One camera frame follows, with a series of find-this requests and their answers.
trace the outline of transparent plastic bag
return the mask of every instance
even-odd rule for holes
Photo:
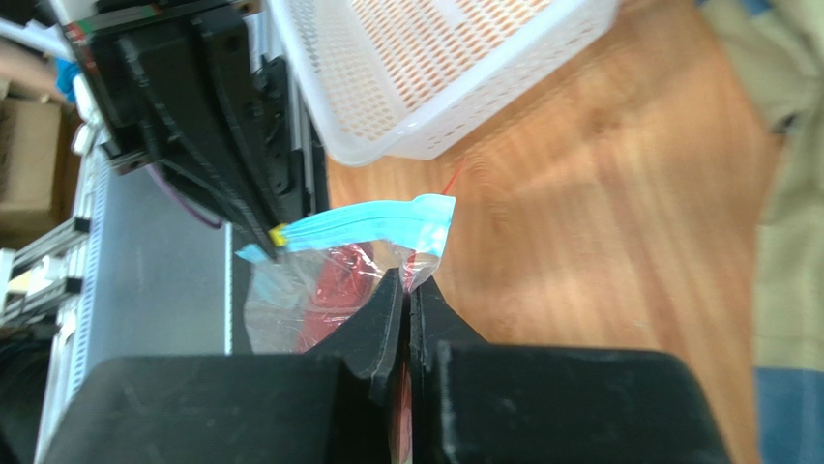
[[[455,199],[374,201],[283,227],[278,261],[257,246],[238,254],[253,264],[244,308],[254,353],[302,353],[365,305],[384,273],[400,268],[406,291],[438,268]]]

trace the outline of blue zipper seal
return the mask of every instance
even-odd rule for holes
[[[455,199],[427,194],[412,201],[369,201],[329,210],[286,225],[280,230],[287,252],[328,249],[383,240],[419,253],[443,256]],[[267,259],[259,246],[238,255],[251,263]]]

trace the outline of cardboard box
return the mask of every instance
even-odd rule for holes
[[[71,214],[71,136],[57,104],[0,101],[0,247],[24,247]]]

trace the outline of gray metal panel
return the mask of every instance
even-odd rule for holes
[[[224,353],[226,231],[142,170],[111,176],[105,205],[86,373],[120,356]]]

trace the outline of perforated basket wall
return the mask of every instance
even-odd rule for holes
[[[429,160],[603,34],[619,0],[269,0],[333,158]]]

